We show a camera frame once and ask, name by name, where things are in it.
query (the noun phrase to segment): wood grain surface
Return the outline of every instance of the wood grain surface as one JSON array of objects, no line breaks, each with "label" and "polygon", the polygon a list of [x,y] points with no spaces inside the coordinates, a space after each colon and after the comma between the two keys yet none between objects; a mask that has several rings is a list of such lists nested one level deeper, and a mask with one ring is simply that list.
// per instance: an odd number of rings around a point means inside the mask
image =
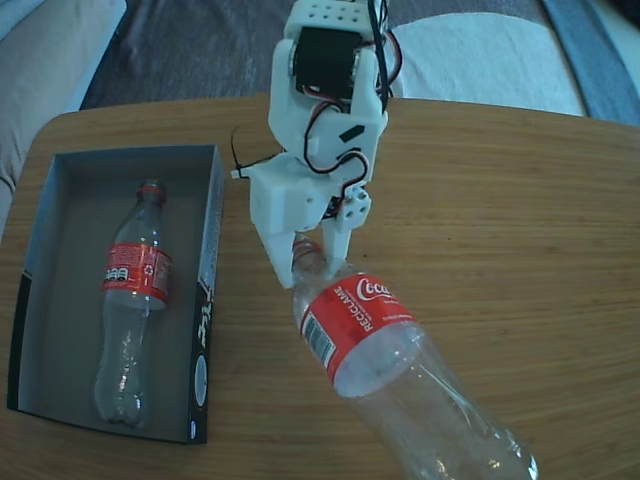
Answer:
[{"label": "wood grain surface", "polygon": [[[36,139],[0,247],[0,392],[18,280],[55,152],[217,143],[232,167],[278,147],[267,98],[61,116]],[[640,131],[478,105],[394,100],[350,259],[384,278],[544,479],[640,470]],[[209,444],[126,439],[0,409],[0,478],[400,479],[292,326],[229,181],[216,291]]]}]

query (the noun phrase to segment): bottle cap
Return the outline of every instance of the bottle cap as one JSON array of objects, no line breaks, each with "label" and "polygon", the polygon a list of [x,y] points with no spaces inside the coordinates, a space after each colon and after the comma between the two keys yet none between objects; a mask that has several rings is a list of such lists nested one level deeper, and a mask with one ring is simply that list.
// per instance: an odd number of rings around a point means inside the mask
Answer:
[{"label": "bottle cap", "polygon": [[167,201],[167,187],[156,179],[148,179],[142,182],[138,188],[138,198],[142,199],[144,194],[156,195],[160,205]]}]

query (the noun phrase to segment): coca-cola bottle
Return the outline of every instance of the coca-cola bottle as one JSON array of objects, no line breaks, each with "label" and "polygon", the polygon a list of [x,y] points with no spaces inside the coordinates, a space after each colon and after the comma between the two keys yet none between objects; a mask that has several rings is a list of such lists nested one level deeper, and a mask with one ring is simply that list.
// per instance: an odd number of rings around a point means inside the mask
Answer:
[{"label": "coca-cola bottle", "polygon": [[376,277],[297,236],[297,329],[335,391],[373,428],[408,478],[535,480],[538,467],[515,435],[462,390],[427,332]]},{"label": "coca-cola bottle", "polygon": [[103,284],[104,347],[94,389],[98,412],[109,423],[136,427],[146,417],[145,331],[166,308],[171,269],[161,227],[165,201],[164,186],[145,181],[109,249]]}]

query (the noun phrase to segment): cardboard box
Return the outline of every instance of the cardboard box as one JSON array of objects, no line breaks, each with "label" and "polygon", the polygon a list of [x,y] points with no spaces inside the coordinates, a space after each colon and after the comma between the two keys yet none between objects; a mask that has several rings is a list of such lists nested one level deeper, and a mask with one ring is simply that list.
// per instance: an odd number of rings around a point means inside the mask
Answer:
[{"label": "cardboard box", "polygon": [[[103,422],[93,400],[102,356],[107,249],[146,178],[167,186],[169,305],[148,326],[148,420]],[[15,312],[7,406],[78,427],[179,443],[207,441],[207,372],[224,171],[214,146],[56,155],[34,221]]]}]

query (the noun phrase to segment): white cushion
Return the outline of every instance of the white cushion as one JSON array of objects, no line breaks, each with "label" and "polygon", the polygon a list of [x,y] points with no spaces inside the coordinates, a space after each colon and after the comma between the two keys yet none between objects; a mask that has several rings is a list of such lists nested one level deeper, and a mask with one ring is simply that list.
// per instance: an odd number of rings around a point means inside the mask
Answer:
[{"label": "white cushion", "polygon": [[584,115],[573,72],[547,27],[495,13],[454,13],[394,32],[405,60],[393,84],[400,97]]},{"label": "white cushion", "polygon": [[44,0],[0,0],[0,40]]},{"label": "white cushion", "polygon": [[[114,12],[120,18],[125,9],[125,0],[47,0],[0,42],[0,179],[12,193],[31,142],[80,84],[86,91]],[[2,221],[10,205],[0,202]]]}]

